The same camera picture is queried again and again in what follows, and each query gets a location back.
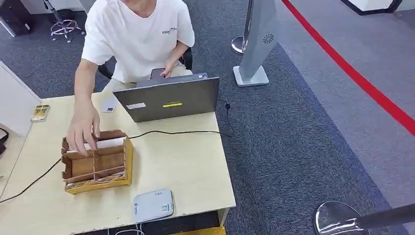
hand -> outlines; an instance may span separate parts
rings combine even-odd
[[[166,63],[164,64],[164,67],[165,67],[164,72],[162,72],[160,76],[170,77],[175,64],[176,64],[176,61],[167,60]]]
[[[71,148],[84,156],[88,156],[84,146],[84,139],[91,146],[91,149],[96,149],[95,140],[92,137],[92,127],[94,135],[98,138],[100,133],[99,114],[92,101],[75,101],[67,141]]]

finger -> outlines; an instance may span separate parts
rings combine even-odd
[[[90,144],[91,149],[95,150],[96,146],[95,146],[95,140],[92,137],[92,132],[90,130],[88,131],[88,128],[84,129],[83,132],[84,132],[85,140],[87,141],[88,144]]]
[[[88,153],[84,146],[84,134],[82,130],[77,130],[75,132],[75,143],[76,143],[78,152],[87,157]]]
[[[99,117],[98,118],[94,118],[93,119],[93,134],[95,135],[95,137],[99,138],[99,135],[101,134],[101,132],[99,131]]]
[[[76,143],[75,143],[75,131],[74,130],[69,130],[68,131],[68,135],[66,136],[66,140],[69,144],[69,148],[71,148],[72,150],[76,150],[78,151],[77,147],[76,147]]]

gray laptop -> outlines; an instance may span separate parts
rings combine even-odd
[[[114,91],[135,122],[214,112],[218,93],[219,78],[206,73],[148,80]]]

red barrier tape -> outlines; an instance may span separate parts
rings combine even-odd
[[[323,48],[323,50],[350,76],[350,78],[359,85],[376,103],[378,103],[386,112],[395,120],[402,124],[413,136],[415,136],[415,120],[401,108],[394,104],[389,98],[381,93],[365,77],[363,77],[352,65],[350,65],[319,33],[318,31],[301,15],[301,13],[290,3],[289,0],[282,0],[288,10],[294,15],[300,24],[314,38],[314,40]]]

gray carpet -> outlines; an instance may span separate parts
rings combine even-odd
[[[395,16],[398,17],[398,19],[406,22],[410,27],[412,27],[415,30],[415,9],[397,11],[395,12]]]
[[[186,2],[197,35],[193,71],[220,76],[221,97],[231,104],[235,137],[222,140],[237,207],[228,215],[228,234],[313,235],[315,210],[327,200],[348,203],[362,214],[390,208],[281,46],[264,63],[269,85],[236,87],[231,69],[241,57],[231,52],[230,41],[242,33],[246,3]],[[82,37],[76,36],[70,45],[52,42],[46,26],[39,26],[30,36],[2,38],[0,59],[41,97],[72,94]],[[58,48],[64,52],[61,58]],[[99,91],[105,80],[99,78],[97,84]],[[219,126],[230,132],[224,113],[220,107]],[[215,214],[207,213],[143,228],[148,235],[165,234],[215,222]],[[119,230],[112,229],[110,234]],[[107,231],[90,234],[106,235]],[[396,226],[372,234],[408,233]]]
[[[395,14],[359,16],[341,1],[291,0],[368,81],[415,118],[415,30]],[[311,38],[283,3],[279,42],[392,207],[414,203],[415,138]],[[415,234],[415,223],[406,225]]]

